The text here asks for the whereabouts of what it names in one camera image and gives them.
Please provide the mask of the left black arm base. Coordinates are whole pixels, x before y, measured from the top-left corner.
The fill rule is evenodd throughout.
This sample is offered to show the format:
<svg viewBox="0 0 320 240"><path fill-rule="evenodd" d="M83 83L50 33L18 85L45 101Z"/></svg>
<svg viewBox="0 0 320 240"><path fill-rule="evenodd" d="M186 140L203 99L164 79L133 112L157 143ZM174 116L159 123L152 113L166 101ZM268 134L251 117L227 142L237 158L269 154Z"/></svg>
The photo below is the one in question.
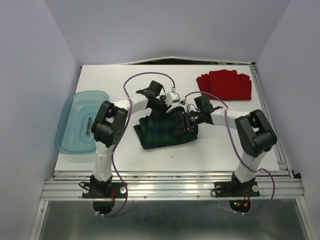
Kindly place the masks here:
<svg viewBox="0 0 320 240"><path fill-rule="evenodd" d="M123 210L128 200L126 186L120 182L108 183L107 187L96 190L90 182L80 182L82 198L93 200L92 208L96 216L116 217Z"/></svg>

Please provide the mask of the green plaid skirt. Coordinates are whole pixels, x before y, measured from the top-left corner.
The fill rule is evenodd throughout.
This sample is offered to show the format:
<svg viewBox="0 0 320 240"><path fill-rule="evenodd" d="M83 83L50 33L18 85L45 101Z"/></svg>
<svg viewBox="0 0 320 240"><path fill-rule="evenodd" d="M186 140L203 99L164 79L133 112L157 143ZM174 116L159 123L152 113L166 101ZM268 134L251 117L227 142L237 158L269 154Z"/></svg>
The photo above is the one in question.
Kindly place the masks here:
<svg viewBox="0 0 320 240"><path fill-rule="evenodd" d="M199 128L194 131L185 132L182 135L174 135L174 130L180 120L183 107L177 106L162 116L149 116L139 119L139 124L134 126L140 144L145 150L165 148L176 145L187 144L198 139Z"/></svg>

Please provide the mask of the aluminium mounting rail frame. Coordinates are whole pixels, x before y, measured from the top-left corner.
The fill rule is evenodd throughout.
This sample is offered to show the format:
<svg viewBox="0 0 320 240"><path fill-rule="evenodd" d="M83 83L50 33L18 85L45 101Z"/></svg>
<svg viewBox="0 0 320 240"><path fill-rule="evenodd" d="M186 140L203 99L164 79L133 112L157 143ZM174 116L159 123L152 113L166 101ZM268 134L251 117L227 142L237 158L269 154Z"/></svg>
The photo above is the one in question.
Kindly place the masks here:
<svg viewBox="0 0 320 240"><path fill-rule="evenodd" d="M57 157L54 174L42 189L31 232L33 240L102 239L115 223L110 238L121 239L258 239L315 240L300 178L294 177L281 143L261 165L271 171L258 174L260 196L253 198L252 216L238 216L226 198L210 196L214 182L228 181L238 165L228 133L219 128L214 139L195 145L166 148L163 159L144 152L132 132L132 159L117 157L119 174L128 184L128 200L118 217L95 216L92 200L81 196L78 185L88 181L95 154Z"/></svg>

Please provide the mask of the folded red skirt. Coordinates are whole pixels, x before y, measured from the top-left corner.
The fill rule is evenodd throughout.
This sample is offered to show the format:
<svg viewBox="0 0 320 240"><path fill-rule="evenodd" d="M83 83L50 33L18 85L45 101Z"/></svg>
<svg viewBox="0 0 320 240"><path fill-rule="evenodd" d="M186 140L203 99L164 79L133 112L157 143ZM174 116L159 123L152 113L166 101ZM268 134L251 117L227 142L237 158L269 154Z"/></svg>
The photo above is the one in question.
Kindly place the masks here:
<svg viewBox="0 0 320 240"><path fill-rule="evenodd" d="M250 76L236 70L217 70L196 78L201 92L215 95L223 101L250 101L252 81Z"/></svg>

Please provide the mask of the small dark object in bin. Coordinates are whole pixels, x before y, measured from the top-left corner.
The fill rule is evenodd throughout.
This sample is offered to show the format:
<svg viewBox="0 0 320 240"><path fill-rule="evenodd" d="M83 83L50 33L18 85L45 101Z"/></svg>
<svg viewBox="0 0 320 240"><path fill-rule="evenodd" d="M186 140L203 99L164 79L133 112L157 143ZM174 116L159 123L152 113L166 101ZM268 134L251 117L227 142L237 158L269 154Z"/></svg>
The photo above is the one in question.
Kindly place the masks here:
<svg viewBox="0 0 320 240"><path fill-rule="evenodd" d="M91 117L88 118L88 121L87 121L87 126L86 126L86 132L85 134L87 136L90 136L91 135L91 128L92 128L92 123L93 123L93 119Z"/></svg>

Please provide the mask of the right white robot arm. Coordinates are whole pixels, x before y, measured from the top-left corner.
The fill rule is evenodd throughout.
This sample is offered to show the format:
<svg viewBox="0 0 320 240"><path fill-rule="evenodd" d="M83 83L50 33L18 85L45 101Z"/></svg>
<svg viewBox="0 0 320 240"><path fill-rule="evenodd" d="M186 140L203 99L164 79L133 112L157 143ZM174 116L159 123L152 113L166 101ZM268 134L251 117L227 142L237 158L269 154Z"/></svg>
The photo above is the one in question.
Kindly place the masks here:
<svg viewBox="0 0 320 240"><path fill-rule="evenodd" d="M224 126L230 134L237 131L242 154L237 151L234 140L230 142L239 160L239 165L232 173L230 181L214 183L212 193L215 197L240 196L246 192L259 196L256 175L260 172L270 174L260 167L262 159L277 143L278 138L263 111L257 109L251 112L229 111L228 106L214 107L208 96L203 94L194 99L197 109L185 109L179 113L179 119L173 130L174 136L182 136L194 132L200 124Z"/></svg>

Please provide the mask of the blue transparent plastic bin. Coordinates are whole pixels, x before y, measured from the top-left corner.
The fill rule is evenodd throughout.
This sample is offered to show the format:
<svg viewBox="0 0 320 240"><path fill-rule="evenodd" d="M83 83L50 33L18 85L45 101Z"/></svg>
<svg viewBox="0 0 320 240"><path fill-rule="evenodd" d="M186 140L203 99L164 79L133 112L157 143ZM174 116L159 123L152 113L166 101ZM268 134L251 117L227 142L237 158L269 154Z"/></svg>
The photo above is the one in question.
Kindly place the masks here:
<svg viewBox="0 0 320 240"><path fill-rule="evenodd" d="M56 136L55 148L62 154L87 154L96 150L94 135L86 135L88 118L92 123L109 95L100 90L81 91L70 96L63 107Z"/></svg>

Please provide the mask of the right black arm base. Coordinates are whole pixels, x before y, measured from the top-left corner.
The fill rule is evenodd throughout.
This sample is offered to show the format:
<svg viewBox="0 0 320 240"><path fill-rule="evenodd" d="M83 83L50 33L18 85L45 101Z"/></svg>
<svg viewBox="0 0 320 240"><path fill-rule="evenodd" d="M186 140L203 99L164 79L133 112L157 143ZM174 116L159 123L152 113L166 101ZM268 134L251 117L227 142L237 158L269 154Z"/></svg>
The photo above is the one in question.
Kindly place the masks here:
<svg viewBox="0 0 320 240"><path fill-rule="evenodd" d="M251 208L251 198L259 197L260 190L255 177L248 182L241 183L233 173L230 181L213 183L210 195L215 198L232 198L230 208L240 214L247 214Z"/></svg>

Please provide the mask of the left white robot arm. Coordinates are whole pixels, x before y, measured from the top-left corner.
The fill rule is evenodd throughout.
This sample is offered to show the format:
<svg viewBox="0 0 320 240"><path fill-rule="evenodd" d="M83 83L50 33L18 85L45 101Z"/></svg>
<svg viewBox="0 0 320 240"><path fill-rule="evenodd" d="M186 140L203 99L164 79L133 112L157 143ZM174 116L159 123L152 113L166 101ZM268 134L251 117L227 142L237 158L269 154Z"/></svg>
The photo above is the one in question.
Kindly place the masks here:
<svg viewBox="0 0 320 240"><path fill-rule="evenodd" d="M163 85L151 81L149 86L137 90L127 98L117 102L104 101L91 126L95 140L96 160L90 176L88 189L100 197L111 193L112 158L120 143L132 114L151 109L157 115L164 114L171 103L166 102L166 95L161 95Z"/></svg>

